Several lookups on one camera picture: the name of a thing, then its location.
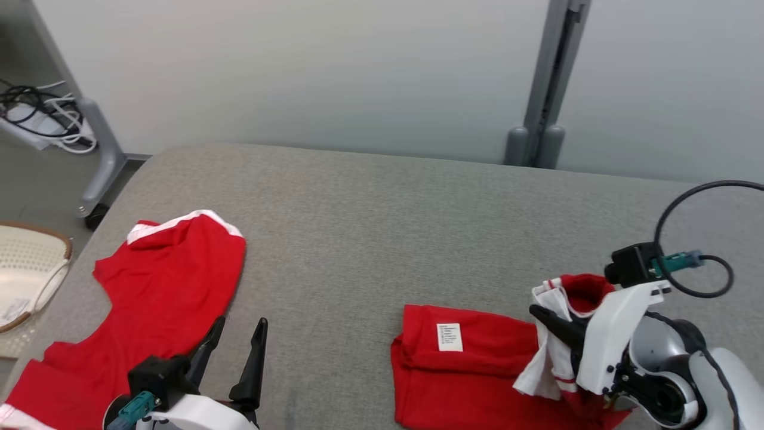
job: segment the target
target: power strip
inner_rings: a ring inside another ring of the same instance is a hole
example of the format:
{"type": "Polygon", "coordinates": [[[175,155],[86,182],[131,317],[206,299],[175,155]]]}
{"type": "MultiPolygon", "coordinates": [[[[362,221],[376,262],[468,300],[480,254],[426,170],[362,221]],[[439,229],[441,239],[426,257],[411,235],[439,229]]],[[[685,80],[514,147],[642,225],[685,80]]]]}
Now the power strip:
{"type": "MultiPolygon", "coordinates": [[[[30,113],[32,113],[32,110],[33,108],[31,106],[18,105],[8,110],[6,117],[11,121],[18,121],[20,119],[26,118],[30,113]]],[[[45,115],[42,112],[36,112],[31,118],[24,121],[22,125],[28,129],[32,129],[36,132],[44,133],[47,135],[60,135],[64,132],[63,127],[58,123],[58,121],[50,118],[48,115],[45,115]]],[[[30,133],[24,129],[20,129],[10,122],[5,121],[4,119],[0,119],[0,127],[12,135],[18,137],[23,142],[36,148],[38,151],[45,149],[48,145],[50,145],[50,141],[48,139],[35,135],[34,133],[30,133]]]]}

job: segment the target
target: white partition panel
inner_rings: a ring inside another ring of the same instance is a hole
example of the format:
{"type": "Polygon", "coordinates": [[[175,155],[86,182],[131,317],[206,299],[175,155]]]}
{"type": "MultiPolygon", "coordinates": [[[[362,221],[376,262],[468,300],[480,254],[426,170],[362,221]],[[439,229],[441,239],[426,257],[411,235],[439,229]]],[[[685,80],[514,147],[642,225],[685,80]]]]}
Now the white partition panel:
{"type": "Polygon", "coordinates": [[[34,4],[127,153],[271,142],[498,163],[548,2],[34,4]]]}
{"type": "Polygon", "coordinates": [[[558,168],[764,181],[764,2],[593,0],[558,168]]]}

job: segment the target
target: gray tabletop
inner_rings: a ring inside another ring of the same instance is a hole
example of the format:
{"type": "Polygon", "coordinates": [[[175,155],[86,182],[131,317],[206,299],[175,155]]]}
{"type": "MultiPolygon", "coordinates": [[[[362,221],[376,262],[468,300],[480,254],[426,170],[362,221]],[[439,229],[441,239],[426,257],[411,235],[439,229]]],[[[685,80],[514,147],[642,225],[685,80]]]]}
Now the gray tabletop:
{"type": "MultiPolygon", "coordinates": [[[[396,428],[390,342],[406,303],[530,320],[529,290],[563,273],[601,272],[615,249],[652,238],[689,184],[459,161],[203,145],[153,157],[93,235],[19,360],[53,340],[77,342],[107,315],[94,261],[136,221],[211,209],[248,243],[244,272],[202,393],[238,381],[260,317],[270,321],[263,428],[396,428]]],[[[764,380],[764,196],[710,191],[667,227],[665,248],[727,259],[737,281],[714,300],[672,294],[658,310],[695,322],[764,380]]],[[[718,267],[682,274],[696,288],[718,267]]],[[[633,414],[623,428],[651,428],[633,414]]]]}

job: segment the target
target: white basket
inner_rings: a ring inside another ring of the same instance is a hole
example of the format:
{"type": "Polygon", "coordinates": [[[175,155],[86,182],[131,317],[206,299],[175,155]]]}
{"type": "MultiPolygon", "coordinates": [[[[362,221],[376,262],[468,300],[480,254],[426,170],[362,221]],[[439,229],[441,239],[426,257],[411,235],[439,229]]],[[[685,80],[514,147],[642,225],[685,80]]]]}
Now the white basket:
{"type": "Polygon", "coordinates": [[[0,223],[0,357],[18,358],[40,311],[66,276],[70,241],[20,223],[0,223]]]}

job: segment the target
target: clothing tag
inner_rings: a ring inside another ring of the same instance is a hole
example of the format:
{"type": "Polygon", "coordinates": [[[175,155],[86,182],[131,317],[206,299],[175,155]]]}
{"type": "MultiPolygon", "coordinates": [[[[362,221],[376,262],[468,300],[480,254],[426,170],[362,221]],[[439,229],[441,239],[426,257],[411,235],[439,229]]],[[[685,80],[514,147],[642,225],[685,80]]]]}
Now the clothing tag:
{"type": "Polygon", "coordinates": [[[21,315],[21,312],[29,304],[28,298],[14,298],[10,303],[0,308],[0,325],[6,325],[21,315]]]}
{"type": "Polygon", "coordinates": [[[438,326],[438,350],[464,352],[459,323],[436,324],[436,326],[438,326]]]}

